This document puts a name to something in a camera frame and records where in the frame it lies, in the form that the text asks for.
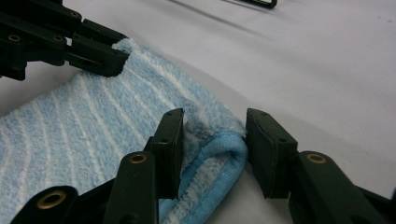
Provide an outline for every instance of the white stripe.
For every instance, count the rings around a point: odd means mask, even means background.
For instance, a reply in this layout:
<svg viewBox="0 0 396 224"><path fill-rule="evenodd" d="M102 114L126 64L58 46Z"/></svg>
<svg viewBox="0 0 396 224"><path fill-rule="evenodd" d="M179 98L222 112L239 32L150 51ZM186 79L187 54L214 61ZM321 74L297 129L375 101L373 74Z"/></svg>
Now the white stripe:
<svg viewBox="0 0 396 224"><path fill-rule="evenodd" d="M55 104L55 110L56 113L58 114L58 118L61 116L60 114L60 110L59 110L59 101L57 99L56 96L53 95L53 91L51 91L49 93L49 97L53 100L54 104ZM66 155L68 157L68 159L70 160L70 169L71 169L71 176L72 176L72 186L75 186L77 184L77 180L76 180L76 171L75 171L75 166L74 166L74 160L73 160L73 156L72 156L72 149L69 146L69 141L67 138L67 134L64 131L64 126L62 125L62 122L60 119L58 119L59 122L59 127L61 128L61 135L62 135L62 139L64 140L64 144L66 147Z"/></svg>
<svg viewBox="0 0 396 224"><path fill-rule="evenodd" d="M175 85L175 87L178 89L178 91L181 93L181 95L186 96L186 98L192 100L196 105L199 104L199 102L196 99L195 95L191 94L191 92L189 90L184 88L180 84L180 82L175 78L175 76L173 74L171 74L168 71L164 70L162 66L160 66L159 64L157 64L154 61L152 61L152 58L150 58L147 55L147 53L142 52L141 50L139 50L139 54L142 57L143 61L145 61L146 63L150 64L157 71L157 73L159 73L163 77L167 78L170 82L172 82Z"/></svg>
<svg viewBox="0 0 396 224"><path fill-rule="evenodd" d="M136 125L132 123L128 115L125 114L125 111L120 107L120 104L114 99L114 97L111 95L110 92L108 92L105 79L101 78L101 84L102 84L102 90L105 92L105 95L107 96L108 100L110 101L111 104L113 104L116 109L119 111L121 117L126 121L128 126L133 129L134 134L139 138L138 141L144 145L146 140L143 137L143 135L136 129Z"/></svg>
<svg viewBox="0 0 396 224"><path fill-rule="evenodd" d="M41 124L41 130L43 131L44 146L46 148L46 157L47 157L46 158L47 164L45 167L50 167L50 144L49 144L49 137L47 136L46 126L44 125L46 122L44 122L44 117L40 109L38 108L37 101L33 103L33 108L38 115L38 122ZM50 185L49 179L45 178L45 186L49 186L49 185Z"/></svg>
<svg viewBox="0 0 396 224"><path fill-rule="evenodd" d="M23 202L24 197L27 195L26 181L27 181L27 172L29 170L29 164L30 164L30 161L32 160L32 143L30 141L29 134L26 132L26 127L23 123L23 117L21 117L20 111L16 110L14 115L16 117L16 121L21 126L21 133L22 133L22 137L23 137L23 140L25 143L25 149L26 149L26 155L24 155L25 160L23 162L23 168L22 168L21 175L20 175L20 181L21 181L20 199L21 199L21 202Z"/></svg>
<svg viewBox="0 0 396 224"><path fill-rule="evenodd" d="M120 84L123 86L124 89L130 90L130 91L131 91L131 94L132 94L132 96L134 97L134 99L144 108L145 112L148 113L148 115L149 115L152 119L154 119L154 120L158 119L157 116L155 116L154 114L152 114L152 111L153 111L153 110L149 109L149 108L146 106L146 104L143 103L142 99L140 99L140 97L139 97L138 94L135 94L135 92L134 92L133 89L131 89L130 87L127 87L124 81L121 81Z"/></svg>
<svg viewBox="0 0 396 224"><path fill-rule="evenodd" d="M142 82L146 83L147 85L149 85L151 87L151 89L159 96L161 102L163 102L164 104L166 104L169 108L175 108L175 105L170 102L168 99L166 99L166 97L163 95L163 93L161 91L159 91L154 85L152 85L152 83L146 81L145 79L143 79L142 77L140 77L134 70L132 70L129 65L125 66L126 70L129 71L132 74L135 74L135 76Z"/></svg>
<svg viewBox="0 0 396 224"><path fill-rule="evenodd" d="M0 187L1 187L3 179L4 179L3 175L6 173L6 170L8 168L8 164L10 162L11 152L12 151L16 151L17 152L17 149L14 148L11 145L11 142L9 141L8 135L5 134L5 132L3 131L3 127L2 126L0 126L0 135L3 136L3 139L4 139L5 143L6 143L6 145L2 146L2 148L7 151L7 155L5 156L5 161L0 167Z"/></svg>
<svg viewBox="0 0 396 224"><path fill-rule="evenodd" d="M105 133L105 138L110 142L110 145L113 146L113 149L117 151L118 155L120 158L122 158L123 154L120 151L120 147L117 145L117 143L114 141L113 136L108 132L107 126L104 124L103 120L100 118L98 111L96 110L95 106L92 104L92 99L91 96L88 94L87 90L87 83L85 82L85 79L82 78L81 76L78 76L78 79L81 82L81 87L82 87L82 96L85 98L85 101L88 104L88 108L90 109L91 113L96 117L99 125L101 126L102 130Z"/></svg>
<svg viewBox="0 0 396 224"><path fill-rule="evenodd" d="M69 87L69 91L72 92L73 91L72 85L69 85L68 87ZM76 111L75 111L73 105L71 104L70 98L67 101L67 103L69 104L69 108L70 108L70 111L72 112L73 118L75 119L76 123L78 124L78 127L81 129L83 139L86 139L85 142L87 144L88 153L90 154L90 157L92 158L92 161L93 161L93 169L95 170L95 174L98 175L100 182L103 183L103 182L105 182L105 177L100 169L100 165L99 165L98 161L95 159L93 147L91 145L91 142L89 141L88 135L85 132L85 129L83 128L80 118L76 115Z"/></svg>
<svg viewBox="0 0 396 224"><path fill-rule="evenodd" d="M162 75L163 77L167 78L171 83L173 83L181 95L185 96L187 99L192 100L192 102L196 105L196 107L200 108L199 117L200 117L202 123L207 127L206 129L209 130L209 128L208 128L209 127L209 117L207 116L207 113L203 109L201 109L202 106L198 102L196 96L194 94L192 94L188 89L184 88L184 86L181 85L181 83L175 78L175 76L172 73L169 73L168 71L164 70L160 64L152 61L152 58L149 57L147 55L147 53L143 52L140 49L136 50L135 52L136 53L138 52L137 55L140 55L144 62L150 64L151 67L154 68L158 74Z"/></svg>

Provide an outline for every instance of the towel fold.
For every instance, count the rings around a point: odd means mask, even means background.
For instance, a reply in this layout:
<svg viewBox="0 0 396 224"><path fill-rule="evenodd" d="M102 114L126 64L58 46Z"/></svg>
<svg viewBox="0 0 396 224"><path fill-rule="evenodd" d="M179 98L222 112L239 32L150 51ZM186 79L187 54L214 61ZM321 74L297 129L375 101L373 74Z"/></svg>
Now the towel fold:
<svg viewBox="0 0 396 224"><path fill-rule="evenodd" d="M79 72L0 118L0 223L39 191L73 186L82 194L114 178L120 159L142 150L163 113L185 109L178 200L160 200L161 223L203 223L241 174L242 123L177 67L132 39L117 77Z"/></svg>

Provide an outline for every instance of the blue towel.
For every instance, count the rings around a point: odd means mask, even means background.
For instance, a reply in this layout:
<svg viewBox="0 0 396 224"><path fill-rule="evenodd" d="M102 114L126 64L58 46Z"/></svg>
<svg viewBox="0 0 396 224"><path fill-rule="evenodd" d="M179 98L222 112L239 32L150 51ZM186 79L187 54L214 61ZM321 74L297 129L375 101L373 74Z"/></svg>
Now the blue towel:
<svg viewBox="0 0 396 224"><path fill-rule="evenodd" d="M177 67L132 39L117 77L79 72L0 119L0 223L39 191L79 194L114 178L120 159L142 150L163 113L183 107L184 158L178 200L160 200L161 223L204 223L241 174L242 123Z"/></svg>

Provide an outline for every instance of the bolt hole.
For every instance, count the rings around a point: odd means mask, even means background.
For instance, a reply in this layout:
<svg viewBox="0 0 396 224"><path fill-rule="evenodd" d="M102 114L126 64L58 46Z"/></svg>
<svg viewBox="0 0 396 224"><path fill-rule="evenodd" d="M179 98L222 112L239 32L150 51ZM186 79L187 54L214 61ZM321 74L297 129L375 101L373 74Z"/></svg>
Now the bolt hole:
<svg viewBox="0 0 396 224"><path fill-rule="evenodd" d="M21 38L18 35L9 35L8 39L13 42L20 42Z"/></svg>
<svg viewBox="0 0 396 224"><path fill-rule="evenodd" d="M72 16L74 16L74 17L78 17L78 13L75 12L75 11L70 12L70 14L71 14Z"/></svg>
<svg viewBox="0 0 396 224"><path fill-rule="evenodd" d="M52 207L57 206L61 202L64 201L66 198L66 193L62 190L55 190L44 197L42 197L38 202L37 202L37 207L39 209L50 209Z"/></svg>
<svg viewBox="0 0 396 224"><path fill-rule="evenodd" d="M323 164L326 162L326 159L319 154L308 154L306 158L313 163Z"/></svg>
<svg viewBox="0 0 396 224"><path fill-rule="evenodd" d="M133 164L143 163L148 159L146 155L137 154L129 158L129 162Z"/></svg>
<svg viewBox="0 0 396 224"><path fill-rule="evenodd" d="M64 40L64 38L61 37L61 36L59 36L59 35L56 35L55 37L53 37L53 39L54 39L55 41L58 41L58 42L61 42L61 41Z"/></svg>

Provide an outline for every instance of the striped towel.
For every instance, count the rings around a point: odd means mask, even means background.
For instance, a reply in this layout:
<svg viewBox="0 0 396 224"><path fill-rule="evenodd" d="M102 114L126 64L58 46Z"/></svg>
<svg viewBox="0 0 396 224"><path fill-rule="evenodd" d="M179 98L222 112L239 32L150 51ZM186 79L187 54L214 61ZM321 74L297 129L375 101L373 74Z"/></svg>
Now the striped towel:
<svg viewBox="0 0 396 224"><path fill-rule="evenodd" d="M178 200L160 200L161 223L204 223L241 174L245 129L224 105L161 56L132 39L117 77L79 72L0 119L0 223L43 189L79 194L114 178L120 159L142 150L163 113L183 107Z"/></svg>

